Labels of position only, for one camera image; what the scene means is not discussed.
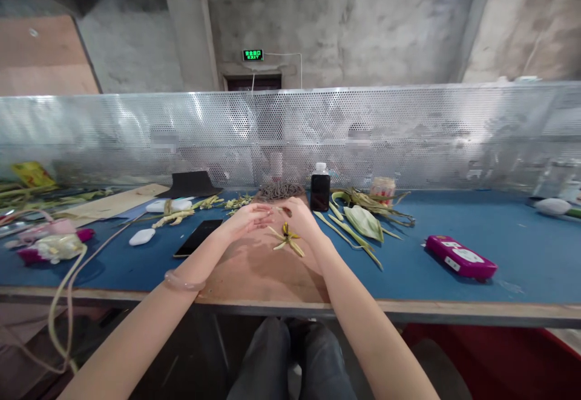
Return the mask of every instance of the perforated metal panel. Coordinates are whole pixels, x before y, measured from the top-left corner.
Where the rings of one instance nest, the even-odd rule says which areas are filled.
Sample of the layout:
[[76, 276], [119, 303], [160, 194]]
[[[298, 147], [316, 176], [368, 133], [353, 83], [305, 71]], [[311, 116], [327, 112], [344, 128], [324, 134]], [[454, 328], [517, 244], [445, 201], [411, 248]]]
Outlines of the perforated metal panel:
[[581, 158], [580, 108], [579, 82], [6, 97], [0, 177], [37, 160], [62, 183], [206, 169], [216, 185], [251, 187], [306, 183], [324, 161], [335, 186], [527, 189], [548, 158]]

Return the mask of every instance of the hand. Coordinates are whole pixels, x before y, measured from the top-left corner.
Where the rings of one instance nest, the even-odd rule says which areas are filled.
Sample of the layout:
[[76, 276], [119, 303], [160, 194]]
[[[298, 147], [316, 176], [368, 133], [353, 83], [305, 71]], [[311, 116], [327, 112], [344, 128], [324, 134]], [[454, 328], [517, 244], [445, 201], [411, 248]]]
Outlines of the hand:
[[232, 241], [238, 240], [256, 229], [264, 229], [273, 223], [271, 205], [251, 203], [243, 206], [226, 220], [217, 230], [223, 232]]
[[309, 207], [301, 199], [291, 197], [280, 206], [290, 209], [292, 217], [287, 218], [284, 214], [284, 219], [289, 223], [290, 231], [303, 240], [310, 243], [324, 235]]

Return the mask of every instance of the bracelet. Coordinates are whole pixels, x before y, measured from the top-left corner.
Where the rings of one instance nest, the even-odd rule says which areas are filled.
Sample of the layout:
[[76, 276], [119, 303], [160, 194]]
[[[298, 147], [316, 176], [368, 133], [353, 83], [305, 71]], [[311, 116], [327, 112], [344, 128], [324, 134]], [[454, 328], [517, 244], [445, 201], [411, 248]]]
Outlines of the bracelet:
[[170, 284], [173, 288], [176, 288], [181, 291], [200, 291], [206, 286], [205, 282], [197, 284], [184, 282], [182, 279], [180, 279], [178, 276], [174, 274], [174, 271], [175, 270], [168, 270], [164, 276], [165, 281], [168, 284]]

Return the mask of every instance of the jeans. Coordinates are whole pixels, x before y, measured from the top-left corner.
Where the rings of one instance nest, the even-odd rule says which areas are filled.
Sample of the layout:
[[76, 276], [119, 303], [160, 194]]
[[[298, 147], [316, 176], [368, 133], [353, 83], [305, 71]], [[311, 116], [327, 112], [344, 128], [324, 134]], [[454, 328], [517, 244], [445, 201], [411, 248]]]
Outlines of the jeans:
[[288, 399], [292, 361], [303, 371], [300, 400], [356, 398], [339, 342], [327, 327], [270, 317], [254, 333], [228, 400]]

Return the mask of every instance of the smartphone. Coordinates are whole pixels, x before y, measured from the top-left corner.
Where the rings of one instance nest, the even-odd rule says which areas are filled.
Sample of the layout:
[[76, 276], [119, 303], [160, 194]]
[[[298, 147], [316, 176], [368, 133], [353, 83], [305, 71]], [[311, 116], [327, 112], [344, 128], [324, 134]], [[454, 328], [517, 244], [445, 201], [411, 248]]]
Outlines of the smartphone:
[[329, 210], [329, 192], [331, 176], [314, 174], [310, 177], [310, 210], [327, 212]]
[[205, 220], [200, 223], [186, 242], [174, 254], [174, 258], [187, 258], [208, 236], [222, 224], [222, 220]]

